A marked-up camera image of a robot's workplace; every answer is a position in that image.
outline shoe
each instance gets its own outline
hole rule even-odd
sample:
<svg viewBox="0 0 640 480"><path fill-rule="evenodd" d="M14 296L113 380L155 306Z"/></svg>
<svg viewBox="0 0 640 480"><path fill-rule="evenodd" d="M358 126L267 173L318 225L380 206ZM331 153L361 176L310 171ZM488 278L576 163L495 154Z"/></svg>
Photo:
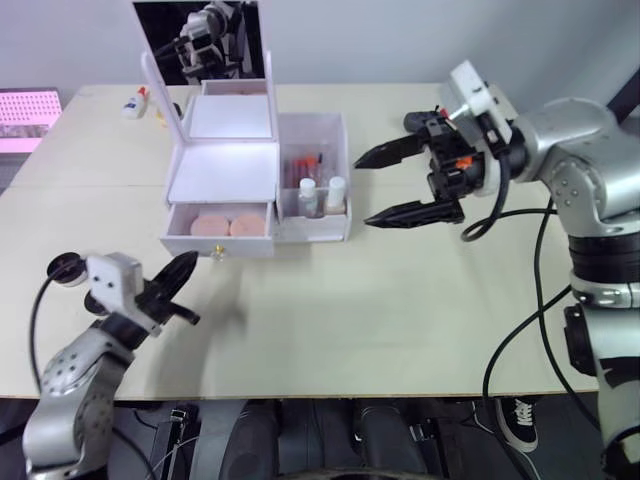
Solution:
<svg viewBox="0 0 640 480"><path fill-rule="evenodd" d="M533 452L538 447L533 405L516 397L498 398L495 402L498 425L507 442L522 453Z"/></svg>

